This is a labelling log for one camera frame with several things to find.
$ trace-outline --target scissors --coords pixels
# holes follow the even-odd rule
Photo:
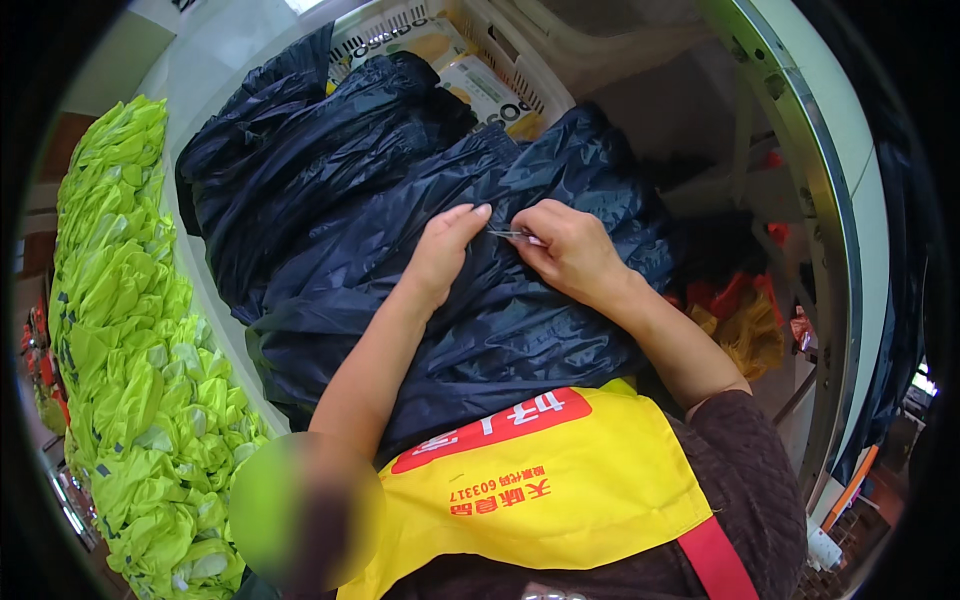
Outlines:
[[[531,231],[528,231],[526,229],[516,231],[516,230],[510,229],[510,226],[507,225],[506,223],[493,223],[493,224],[489,224],[489,227],[490,228],[487,229],[487,233],[492,233],[497,237],[516,240],[517,242],[523,242],[524,244],[530,244],[531,246],[541,246],[543,248],[546,248],[546,244],[544,244]]]

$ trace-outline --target red apron strap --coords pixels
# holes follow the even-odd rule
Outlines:
[[[756,589],[716,516],[711,516],[677,542],[693,565],[710,600],[758,600]]]

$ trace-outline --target brown sweater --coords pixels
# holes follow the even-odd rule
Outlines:
[[[773,424],[743,392],[711,398],[689,426],[668,419],[760,599],[788,598],[804,564],[806,529],[796,477]],[[586,571],[445,555],[398,581],[384,600],[513,600],[529,582],[589,600],[706,598],[680,546],[671,541]]]

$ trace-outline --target person's right hand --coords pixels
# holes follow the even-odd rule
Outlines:
[[[635,277],[593,215],[549,198],[521,210],[512,229],[527,229],[546,247],[511,240],[543,280],[574,300],[605,312],[607,302]]]

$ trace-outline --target person's left hand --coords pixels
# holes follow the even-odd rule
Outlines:
[[[427,222],[423,236],[396,289],[431,312],[450,295],[450,285],[467,259],[467,243],[483,229],[492,213],[489,204],[460,204]]]

